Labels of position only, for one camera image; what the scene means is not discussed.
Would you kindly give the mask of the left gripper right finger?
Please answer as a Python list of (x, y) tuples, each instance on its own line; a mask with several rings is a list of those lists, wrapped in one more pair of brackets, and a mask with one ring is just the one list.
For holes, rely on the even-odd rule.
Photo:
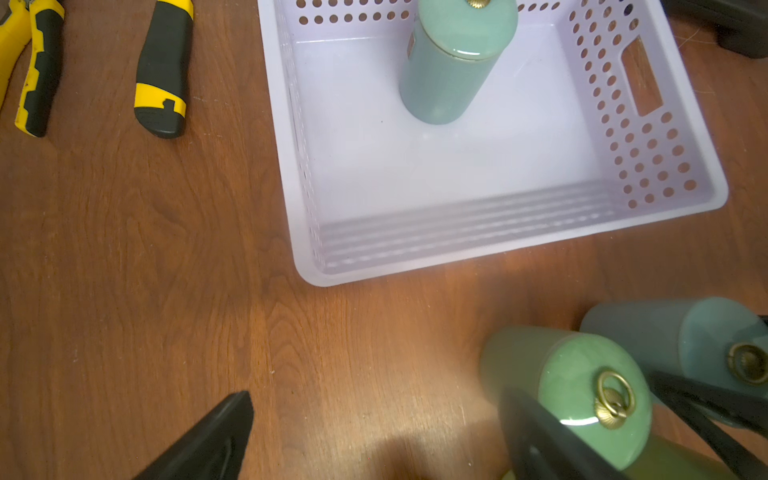
[(499, 420), (517, 479), (615, 479), (625, 475), (582, 441), (530, 395), (506, 387)]

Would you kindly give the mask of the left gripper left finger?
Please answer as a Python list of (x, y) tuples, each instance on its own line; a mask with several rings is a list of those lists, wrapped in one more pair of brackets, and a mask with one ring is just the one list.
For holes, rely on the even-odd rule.
[(250, 393), (246, 390), (232, 393), (136, 477), (236, 480), (253, 420)]

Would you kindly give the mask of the dark green canister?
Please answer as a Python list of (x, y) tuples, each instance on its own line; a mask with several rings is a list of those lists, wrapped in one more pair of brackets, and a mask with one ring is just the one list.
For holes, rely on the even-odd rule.
[(649, 439), (647, 381), (630, 354), (606, 337), (504, 327), (483, 347), (480, 378), (491, 403), (507, 387), (521, 389), (618, 470), (632, 465)]

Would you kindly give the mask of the lavender plastic basket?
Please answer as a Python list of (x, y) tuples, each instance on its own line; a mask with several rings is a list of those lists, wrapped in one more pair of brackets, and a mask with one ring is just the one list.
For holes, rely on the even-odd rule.
[(398, 89), (413, 1), (262, 1), (294, 264), (316, 286), (665, 221), (728, 185), (662, 5), (523, 1), (466, 113)]

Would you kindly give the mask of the blue-grey canister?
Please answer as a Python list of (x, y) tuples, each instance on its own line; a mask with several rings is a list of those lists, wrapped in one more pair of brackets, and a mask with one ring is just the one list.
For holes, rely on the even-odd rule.
[(663, 372), (767, 399), (767, 317), (734, 300), (601, 303), (579, 331), (614, 341), (644, 374)]
[(514, 0), (423, 0), (399, 82), (405, 108), (432, 125), (457, 120), (485, 83), (518, 26)]

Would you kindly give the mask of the yellow-green canister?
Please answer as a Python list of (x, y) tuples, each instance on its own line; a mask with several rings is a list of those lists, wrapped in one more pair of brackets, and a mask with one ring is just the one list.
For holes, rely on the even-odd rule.
[[(734, 479), (723, 463), (648, 433), (607, 434), (585, 442), (623, 479)], [(517, 479), (512, 471), (507, 479)]]

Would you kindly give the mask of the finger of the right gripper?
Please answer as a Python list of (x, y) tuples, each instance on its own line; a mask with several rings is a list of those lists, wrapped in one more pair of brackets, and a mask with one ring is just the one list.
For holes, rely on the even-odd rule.
[(765, 479), (767, 464), (717, 427), (711, 413), (767, 436), (767, 400), (664, 372), (647, 375), (651, 392), (683, 420), (740, 479)]

